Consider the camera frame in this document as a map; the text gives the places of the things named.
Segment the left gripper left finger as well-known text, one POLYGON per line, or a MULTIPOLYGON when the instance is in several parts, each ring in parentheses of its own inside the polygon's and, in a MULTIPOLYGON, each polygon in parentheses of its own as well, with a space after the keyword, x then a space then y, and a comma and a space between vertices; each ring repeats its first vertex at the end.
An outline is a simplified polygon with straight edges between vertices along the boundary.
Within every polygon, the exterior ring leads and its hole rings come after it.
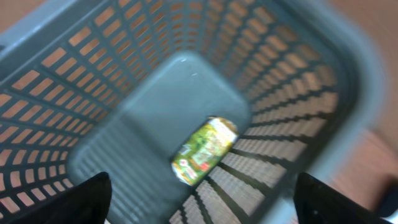
POLYGON ((112 196, 107 172, 100 172, 11 224, 104 224, 112 196))

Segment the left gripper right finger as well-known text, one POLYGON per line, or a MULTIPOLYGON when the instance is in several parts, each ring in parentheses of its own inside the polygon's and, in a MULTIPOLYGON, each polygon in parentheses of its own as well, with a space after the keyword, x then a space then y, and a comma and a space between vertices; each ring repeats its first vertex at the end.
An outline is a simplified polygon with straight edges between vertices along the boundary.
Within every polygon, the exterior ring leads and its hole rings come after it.
POLYGON ((298 175, 294 204, 299 224, 390 224, 392 185, 370 211, 306 172, 298 175))

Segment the green drink carton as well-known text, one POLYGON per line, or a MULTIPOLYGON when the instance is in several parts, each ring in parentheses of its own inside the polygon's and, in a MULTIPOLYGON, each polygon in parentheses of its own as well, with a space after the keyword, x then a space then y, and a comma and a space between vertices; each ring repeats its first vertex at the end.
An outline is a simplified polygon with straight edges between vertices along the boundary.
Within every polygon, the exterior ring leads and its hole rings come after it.
POLYGON ((179 181, 196 185, 229 152, 239 133, 228 119, 210 116, 182 144, 172 159, 171 167, 179 181))

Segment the grey plastic shopping basket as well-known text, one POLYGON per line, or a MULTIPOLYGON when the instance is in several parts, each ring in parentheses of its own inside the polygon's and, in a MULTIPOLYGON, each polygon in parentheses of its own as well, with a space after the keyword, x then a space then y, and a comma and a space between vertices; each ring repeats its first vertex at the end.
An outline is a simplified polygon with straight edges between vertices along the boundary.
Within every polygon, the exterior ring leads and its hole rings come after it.
POLYGON ((47 1, 1 34, 1 222, 107 172, 111 223, 288 223, 383 78, 327 1, 47 1), (210 116, 239 136, 189 186, 171 162, 210 116))

